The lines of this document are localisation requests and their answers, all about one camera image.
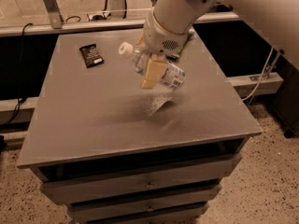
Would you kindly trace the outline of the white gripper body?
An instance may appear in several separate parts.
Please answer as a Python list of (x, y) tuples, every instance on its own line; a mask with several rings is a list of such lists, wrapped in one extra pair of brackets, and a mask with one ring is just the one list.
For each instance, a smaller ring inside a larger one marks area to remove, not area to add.
[(143, 38), (151, 53), (172, 55), (178, 53), (187, 40), (187, 33), (176, 34), (168, 31), (156, 20), (154, 11), (149, 12), (143, 26)]

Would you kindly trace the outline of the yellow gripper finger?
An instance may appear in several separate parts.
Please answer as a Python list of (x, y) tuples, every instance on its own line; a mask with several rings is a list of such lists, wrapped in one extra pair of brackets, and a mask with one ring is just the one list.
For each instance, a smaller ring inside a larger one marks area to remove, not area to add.
[(166, 69), (167, 62), (165, 60), (149, 59), (141, 88), (144, 90), (153, 89), (162, 79)]
[(137, 39), (137, 42), (135, 44), (135, 47), (137, 49), (144, 49), (146, 47), (145, 42), (144, 42), (144, 36), (140, 35), (140, 37)]

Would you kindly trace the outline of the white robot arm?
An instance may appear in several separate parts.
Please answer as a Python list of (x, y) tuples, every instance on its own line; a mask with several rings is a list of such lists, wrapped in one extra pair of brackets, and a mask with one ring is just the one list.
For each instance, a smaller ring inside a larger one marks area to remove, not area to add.
[(193, 24), (217, 3), (299, 66), (299, 0), (157, 0), (143, 26), (146, 49), (160, 55), (177, 52)]

